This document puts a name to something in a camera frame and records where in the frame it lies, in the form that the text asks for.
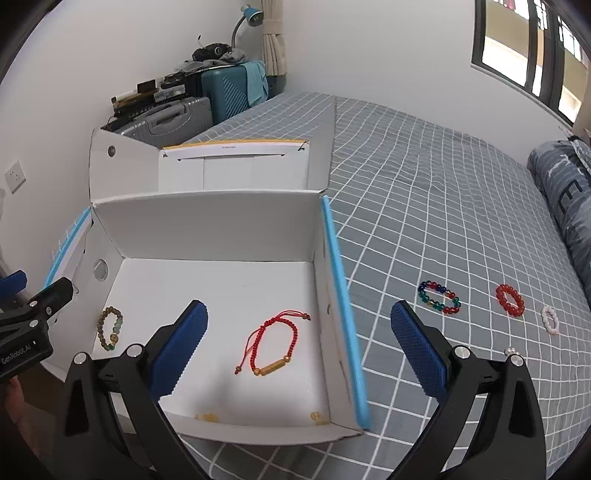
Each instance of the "white bead bracelet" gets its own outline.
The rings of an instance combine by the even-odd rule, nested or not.
[[[546,332],[548,332],[550,335],[558,335],[560,332],[558,331],[558,327],[560,326],[559,322],[558,322],[558,316],[556,315],[556,311],[548,306],[548,305],[544,305],[544,307],[542,308],[541,311],[542,314],[542,323],[544,324],[544,327],[546,328]],[[548,317],[552,318],[552,321],[554,322],[554,326],[550,326],[550,322],[548,321]]]

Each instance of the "curtain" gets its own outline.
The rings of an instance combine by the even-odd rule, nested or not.
[[[285,41],[283,40],[283,0],[262,0],[263,20],[262,58],[267,76],[287,73]]]

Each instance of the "gray suitcase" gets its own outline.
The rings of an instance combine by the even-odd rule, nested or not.
[[[157,148],[180,145],[213,126],[209,98],[184,98],[158,105],[115,130]]]

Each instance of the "electrical outlet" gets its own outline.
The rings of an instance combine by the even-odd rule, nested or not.
[[[6,183],[11,192],[16,192],[26,180],[25,174],[22,171],[21,163],[17,160],[12,167],[10,167],[4,174],[6,177]]]

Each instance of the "human hand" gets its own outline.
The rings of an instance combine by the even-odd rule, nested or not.
[[[22,393],[21,383],[18,381],[18,377],[11,378],[7,383],[4,407],[8,412],[8,416],[10,416],[10,419],[16,425],[22,438],[33,453],[39,457],[39,446],[33,435],[31,423],[27,417],[25,395]]]

